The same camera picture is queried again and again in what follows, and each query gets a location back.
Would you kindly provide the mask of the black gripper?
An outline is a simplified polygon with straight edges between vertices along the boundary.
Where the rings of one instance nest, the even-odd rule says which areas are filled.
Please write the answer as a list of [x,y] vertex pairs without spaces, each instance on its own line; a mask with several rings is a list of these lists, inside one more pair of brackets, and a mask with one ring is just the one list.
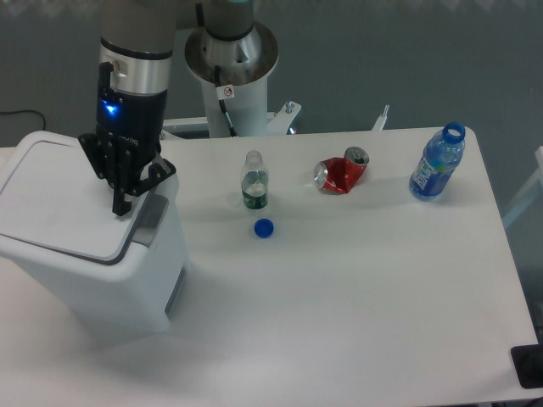
[[85,133],[78,136],[78,141],[96,176],[106,180],[113,191],[112,212],[124,216],[132,208],[132,203],[126,201],[127,194],[141,196],[175,175],[176,167],[155,157],[160,151],[167,91],[122,91],[112,85],[113,72],[110,62],[98,67],[97,129],[105,136]]

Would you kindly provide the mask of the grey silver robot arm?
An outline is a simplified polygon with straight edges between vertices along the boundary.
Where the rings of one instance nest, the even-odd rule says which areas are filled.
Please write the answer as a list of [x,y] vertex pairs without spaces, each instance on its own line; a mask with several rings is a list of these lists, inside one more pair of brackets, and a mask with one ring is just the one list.
[[176,172],[161,156],[160,132],[177,39],[188,29],[215,84],[249,77],[263,54],[251,1],[104,2],[96,127],[78,140],[115,215]]

